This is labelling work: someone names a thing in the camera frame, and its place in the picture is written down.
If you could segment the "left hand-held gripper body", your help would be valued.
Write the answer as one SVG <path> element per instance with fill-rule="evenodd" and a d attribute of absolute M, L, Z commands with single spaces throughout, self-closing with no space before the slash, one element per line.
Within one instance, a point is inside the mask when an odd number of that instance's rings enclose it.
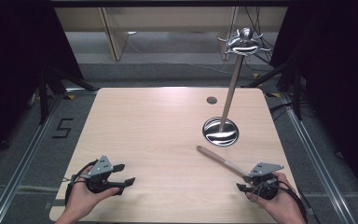
<path fill-rule="evenodd" d="M 107 189 L 108 178 L 112 174 L 113 164 L 110 160 L 102 155 L 100 159 L 92 164 L 92 168 L 86 173 L 87 188 L 93 193 L 100 193 Z"/>

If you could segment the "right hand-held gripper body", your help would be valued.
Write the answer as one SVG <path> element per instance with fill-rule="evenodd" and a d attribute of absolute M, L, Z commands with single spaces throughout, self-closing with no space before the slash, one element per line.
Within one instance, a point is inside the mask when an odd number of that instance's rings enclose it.
<path fill-rule="evenodd" d="M 259 162 L 249 173 L 254 179 L 254 184 L 250 188 L 255 188 L 256 196 L 265 200 L 272 200 L 278 192 L 278 177 L 273 173 L 283 169 L 284 166 L 280 164 L 272 164 Z"/>

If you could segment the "wooden-handled kitchen utensil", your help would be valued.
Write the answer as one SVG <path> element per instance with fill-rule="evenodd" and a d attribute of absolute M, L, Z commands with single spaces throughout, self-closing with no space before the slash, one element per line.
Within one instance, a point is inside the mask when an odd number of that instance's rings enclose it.
<path fill-rule="evenodd" d="M 233 162 L 222 158 L 221 156 L 212 152 L 210 149 L 208 149 L 206 147 L 202 147 L 202 146 L 196 146 L 196 149 L 201 154 L 226 166 L 228 169 L 232 170 L 234 173 L 238 174 L 239 176 L 246 176 L 246 173 L 240 167 L 236 166 Z"/>

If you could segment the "person's right hand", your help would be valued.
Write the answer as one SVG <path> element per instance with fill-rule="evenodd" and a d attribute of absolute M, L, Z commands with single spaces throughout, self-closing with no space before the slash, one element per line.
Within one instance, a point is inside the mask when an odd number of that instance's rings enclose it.
<path fill-rule="evenodd" d="M 296 200 L 284 190 L 279 189 L 277 195 L 272 200 L 265 200 L 250 192 L 246 193 L 246 197 L 252 203 L 256 203 L 264 208 L 275 221 L 276 218 L 282 217 L 303 218 Z"/>

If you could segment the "person's left hand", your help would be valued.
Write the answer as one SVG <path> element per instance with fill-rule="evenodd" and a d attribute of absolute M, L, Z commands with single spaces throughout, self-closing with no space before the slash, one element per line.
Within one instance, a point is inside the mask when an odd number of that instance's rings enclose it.
<path fill-rule="evenodd" d="M 100 193 L 93 193 L 89 191 L 84 179 L 80 177 L 79 183 L 75 183 L 72 188 L 63 214 L 76 214 L 83 218 L 88 215 L 98 203 L 116 195 L 118 192 L 118 188 L 111 188 Z"/>

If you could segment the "metal utensil stand with hooks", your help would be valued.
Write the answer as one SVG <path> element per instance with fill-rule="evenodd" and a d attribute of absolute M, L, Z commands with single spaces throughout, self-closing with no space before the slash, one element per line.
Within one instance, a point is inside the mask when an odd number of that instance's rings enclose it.
<path fill-rule="evenodd" d="M 259 51 L 269 51 L 269 49 L 261 46 L 262 37 L 262 34 L 254 36 L 254 32 L 250 28 L 242 28 L 241 30 L 237 30 L 236 34 L 232 37 L 227 39 L 218 38 L 219 41 L 226 45 L 225 54 L 235 54 L 237 58 L 228 86 L 227 98 L 222 115 L 206 120 L 202 127 L 204 138 L 214 146 L 229 147 L 235 144 L 239 139 L 239 128 L 234 121 L 228 118 L 228 114 L 244 58 L 256 55 Z"/>

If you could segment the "black metal stand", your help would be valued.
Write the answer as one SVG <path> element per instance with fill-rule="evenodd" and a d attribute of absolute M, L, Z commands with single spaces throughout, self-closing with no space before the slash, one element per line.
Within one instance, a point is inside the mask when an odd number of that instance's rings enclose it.
<path fill-rule="evenodd" d="M 90 85 L 80 77 L 72 76 L 62 69 L 51 65 L 46 66 L 38 75 L 38 90 L 41 108 L 40 124 L 44 123 L 49 115 L 48 90 L 51 90 L 54 95 L 64 95 L 66 93 L 66 88 L 62 84 L 63 79 L 69 80 L 86 91 L 98 90 L 97 87 Z"/>
<path fill-rule="evenodd" d="M 294 59 L 288 59 L 285 63 L 282 63 L 281 65 L 274 68 L 272 71 L 267 72 L 261 78 L 257 78 L 250 84 L 246 84 L 245 88 L 255 88 L 277 75 L 281 75 L 277 84 L 278 91 L 287 92 L 290 87 L 293 88 L 294 112 L 297 119 L 302 120 L 300 110 L 301 74 L 299 65 L 295 62 Z"/>

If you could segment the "dark curtain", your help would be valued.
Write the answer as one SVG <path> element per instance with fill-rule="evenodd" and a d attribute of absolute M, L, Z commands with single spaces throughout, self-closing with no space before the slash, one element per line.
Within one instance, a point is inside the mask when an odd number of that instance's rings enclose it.
<path fill-rule="evenodd" d="M 307 95 L 358 180 L 358 0 L 289 0 L 271 64 L 294 58 Z"/>
<path fill-rule="evenodd" d="M 49 66 L 82 78 L 55 8 L 48 0 L 0 0 L 0 145 Z"/>

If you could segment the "aluminium floor rail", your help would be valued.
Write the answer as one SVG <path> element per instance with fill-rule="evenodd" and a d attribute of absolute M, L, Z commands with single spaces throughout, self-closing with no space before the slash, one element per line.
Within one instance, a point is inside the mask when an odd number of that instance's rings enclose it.
<path fill-rule="evenodd" d="M 49 96 L 45 121 L 37 99 L 22 112 L 0 149 L 0 224 L 52 224 L 49 212 L 70 177 L 66 169 L 95 96 Z"/>
<path fill-rule="evenodd" d="M 305 148 L 307 156 L 314 169 L 314 173 L 318 176 L 320 183 L 324 187 L 325 195 L 335 209 L 341 224 L 357 224 L 356 218 L 352 214 L 346 199 L 338 189 L 330 172 L 327 170 L 327 167 L 321 158 L 317 147 L 311 140 L 310 134 L 303 121 L 297 117 L 294 110 L 294 103 L 291 101 L 289 94 L 287 92 L 281 92 L 280 99 L 282 100 L 283 106 L 286 108 L 288 118 L 291 120 L 291 123 L 296 130 L 296 135 L 299 137 Z"/>

